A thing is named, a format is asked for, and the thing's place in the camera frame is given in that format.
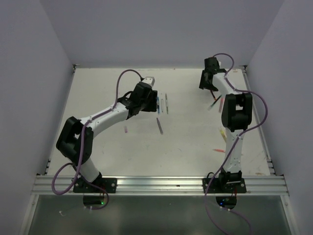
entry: yellow marker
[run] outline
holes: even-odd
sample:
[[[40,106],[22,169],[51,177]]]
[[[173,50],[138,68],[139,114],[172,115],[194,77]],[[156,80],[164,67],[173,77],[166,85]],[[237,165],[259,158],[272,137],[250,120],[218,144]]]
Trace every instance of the yellow marker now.
[[[224,141],[226,142],[226,134],[225,134],[225,131],[224,131],[223,128],[221,128],[221,127],[219,128],[219,130],[220,130],[220,134],[222,135]]]

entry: blue pen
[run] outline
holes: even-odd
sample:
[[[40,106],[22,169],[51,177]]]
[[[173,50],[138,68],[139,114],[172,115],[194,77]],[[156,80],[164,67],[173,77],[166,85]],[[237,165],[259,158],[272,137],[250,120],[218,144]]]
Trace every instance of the blue pen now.
[[[157,114],[160,114],[160,102],[158,97],[156,98],[156,105],[157,105]]]

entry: gray wall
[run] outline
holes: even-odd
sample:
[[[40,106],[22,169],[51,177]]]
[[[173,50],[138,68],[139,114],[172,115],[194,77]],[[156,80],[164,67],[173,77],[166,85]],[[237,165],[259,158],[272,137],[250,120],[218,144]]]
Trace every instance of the gray wall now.
[[[283,0],[41,2],[72,63],[202,68],[204,58],[221,51],[247,65]]]
[[[18,233],[52,148],[71,63],[37,0],[0,3],[0,234]]]
[[[313,229],[312,9],[311,0],[286,0],[248,65],[252,89],[268,101],[264,133],[302,234]]]

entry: white table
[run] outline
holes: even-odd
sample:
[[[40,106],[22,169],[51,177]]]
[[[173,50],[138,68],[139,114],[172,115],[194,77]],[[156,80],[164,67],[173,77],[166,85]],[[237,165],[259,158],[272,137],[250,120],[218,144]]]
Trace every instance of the white table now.
[[[61,128],[70,116],[82,118],[110,106],[114,102],[116,81],[124,69],[77,69]],[[141,112],[120,122],[93,141],[92,160],[103,175],[118,176],[205,176],[216,171],[224,154],[213,151],[225,149],[220,135],[222,126],[218,102],[208,111],[214,99],[209,90],[199,89],[202,69],[137,69],[143,77],[156,79],[154,90],[164,100],[164,112]],[[246,89],[241,70],[229,73],[238,88]],[[132,91],[139,77],[126,73],[120,82],[119,96]],[[168,96],[169,114],[165,109]],[[159,118],[164,134],[157,126]],[[48,175],[68,159],[54,148]],[[258,130],[245,135],[242,155],[243,175],[270,175],[266,154]],[[73,175],[69,166],[60,175]]]

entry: robotic arm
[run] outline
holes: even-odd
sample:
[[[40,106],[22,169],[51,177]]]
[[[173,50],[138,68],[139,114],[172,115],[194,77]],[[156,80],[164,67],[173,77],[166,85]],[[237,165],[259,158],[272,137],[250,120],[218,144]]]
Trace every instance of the robotic arm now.
[[[80,134],[83,126],[89,122],[85,129],[83,160],[80,168],[80,174],[88,182],[99,187],[102,187],[104,184],[101,173],[90,158],[93,139],[110,126],[137,115],[139,111],[155,112],[157,110],[157,91],[152,90],[154,83],[155,79],[153,77],[146,77],[135,86],[133,91],[127,92],[123,97],[117,99],[114,108],[110,106],[88,117],[80,119],[70,117],[66,120],[56,147],[65,157],[71,160],[74,164],[74,169],[79,161],[81,148]],[[75,190],[76,192],[90,192],[90,190],[78,191],[77,187],[82,188],[81,184],[84,182],[78,180],[77,182],[74,192]]]
[[[226,128],[226,151],[225,158],[230,152],[237,136],[248,128],[252,121],[252,94],[240,93],[233,89],[234,85],[226,81],[226,70],[220,69],[218,60],[215,57],[204,60],[205,69],[202,71],[199,88],[212,91],[220,91],[224,96],[222,111],[222,124]],[[223,166],[219,178],[213,182],[209,192],[230,192],[235,189],[238,192],[246,192],[241,172],[241,152],[243,137],[235,145],[228,160]]]

